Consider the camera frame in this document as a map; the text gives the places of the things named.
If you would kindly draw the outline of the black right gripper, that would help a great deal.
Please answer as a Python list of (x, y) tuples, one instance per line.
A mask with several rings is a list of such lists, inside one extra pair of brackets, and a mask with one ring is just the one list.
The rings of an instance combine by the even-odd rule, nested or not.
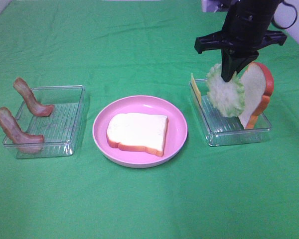
[[(282, 46), (287, 36), (281, 31), (268, 30), (281, 0), (239, 0), (230, 6), (220, 31), (198, 37), (194, 48), (201, 54), (221, 50), (221, 77), (232, 79), (258, 58), (256, 52), (272, 44)], [(239, 58), (236, 69), (235, 61)]]

